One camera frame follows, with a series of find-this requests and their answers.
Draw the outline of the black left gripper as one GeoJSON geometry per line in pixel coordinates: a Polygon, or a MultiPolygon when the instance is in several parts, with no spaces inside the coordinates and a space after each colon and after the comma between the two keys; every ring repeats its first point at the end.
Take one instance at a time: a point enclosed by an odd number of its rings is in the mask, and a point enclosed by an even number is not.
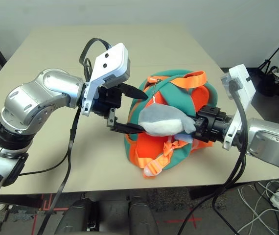
{"type": "Polygon", "coordinates": [[[121,83],[118,87],[97,88],[97,98],[93,99],[93,112],[107,120],[107,126],[111,131],[123,134],[139,134],[145,132],[145,129],[137,124],[122,124],[116,122],[115,111],[121,106],[122,93],[133,99],[147,99],[148,96],[142,90],[131,85],[121,83]]]}

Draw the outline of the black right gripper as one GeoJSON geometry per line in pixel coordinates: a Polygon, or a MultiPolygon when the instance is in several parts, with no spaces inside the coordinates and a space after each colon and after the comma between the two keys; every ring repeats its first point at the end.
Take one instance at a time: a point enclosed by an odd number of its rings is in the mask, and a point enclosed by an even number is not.
{"type": "Polygon", "coordinates": [[[220,108],[203,106],[196,117],[188,115],[195,121],[194,138],[203,142],[223,142],[233,116],[221,112],[220,108]]]}

